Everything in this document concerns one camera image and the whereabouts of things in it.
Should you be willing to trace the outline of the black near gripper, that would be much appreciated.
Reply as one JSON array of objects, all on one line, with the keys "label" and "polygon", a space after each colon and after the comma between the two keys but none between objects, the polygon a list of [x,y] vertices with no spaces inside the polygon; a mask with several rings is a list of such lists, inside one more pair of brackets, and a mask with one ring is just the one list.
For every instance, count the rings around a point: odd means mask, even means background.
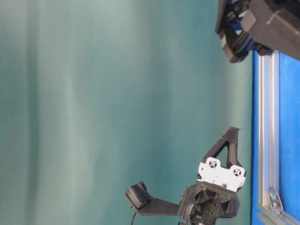
[{"label": "black near gripper", "polygon": [[298,0],[220,0],[215,32],[231,63],[242,62],[250,51],[274,51],[300,58]]}]

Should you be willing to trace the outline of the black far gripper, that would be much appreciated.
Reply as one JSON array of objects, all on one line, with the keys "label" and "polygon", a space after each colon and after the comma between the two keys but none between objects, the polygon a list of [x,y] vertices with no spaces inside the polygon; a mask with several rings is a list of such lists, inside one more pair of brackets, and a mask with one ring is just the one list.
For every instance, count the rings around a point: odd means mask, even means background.
[{"label": "black far gripper", "polygon": [[[204,155],[197,182],[183,192],[179,216],[187,225],[214,225],[218,218],[237,216],[237,192],[245,183],[246,171],[238,161],[239,128],[227,131],[228,140],[220,138]],[[224,147],[228,147],[227,167],[217,159]]]}]

